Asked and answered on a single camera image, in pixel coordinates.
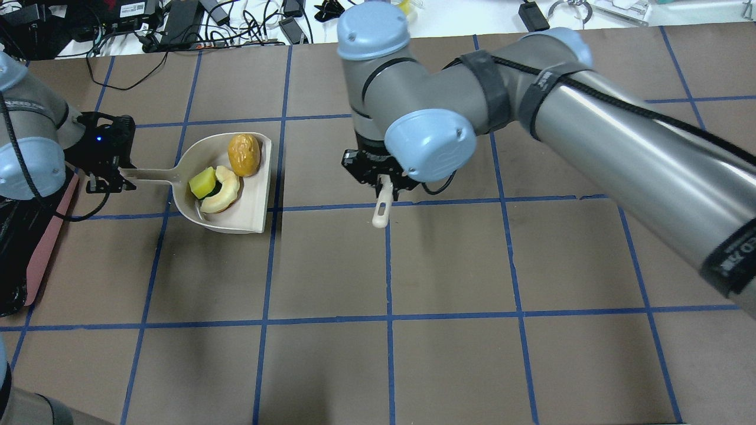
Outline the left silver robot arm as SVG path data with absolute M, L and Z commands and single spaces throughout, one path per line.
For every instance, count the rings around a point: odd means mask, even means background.
M 1 194 L 29 201 L 64 186 L 67 166 L 92 179 L 90 194 L 135 190 L 122 177 L 131 168 L 134 119 L 100 112 L 79 112 L 30 73 L 21 62 L 1 54 L 1 89 L 8 111 L 2 117 Z

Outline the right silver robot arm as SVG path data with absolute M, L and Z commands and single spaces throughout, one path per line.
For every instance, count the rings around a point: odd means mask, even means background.
M 342 165 L 377 205 L 453 175 L 479 136 L 518 122 L 754 316 L 754 156 L 621 91 L 578 32 L 530 32 L 436 73 L 388 2 L 347 9 L 337 37 L 357 139 Z

